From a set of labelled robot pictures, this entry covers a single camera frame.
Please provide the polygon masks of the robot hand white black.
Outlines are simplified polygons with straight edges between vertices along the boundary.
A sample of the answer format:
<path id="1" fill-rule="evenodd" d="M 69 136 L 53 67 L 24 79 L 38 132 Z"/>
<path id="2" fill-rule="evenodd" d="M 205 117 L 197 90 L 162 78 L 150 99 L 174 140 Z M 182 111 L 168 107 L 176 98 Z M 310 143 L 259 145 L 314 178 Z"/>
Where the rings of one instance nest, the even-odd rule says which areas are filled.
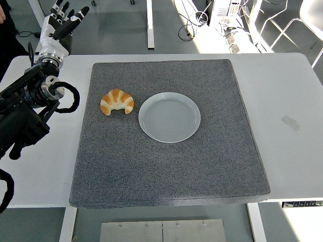
<path id="1" fill-rule="evenodd" d="M 89 12 L 85 6 L 79 11 L 70 10 L 69 2 L 56 1 L 44 18 L 39 40 L 39 56 L 55 55 L 63 59 L 71 54 L 73 31 Z"/>

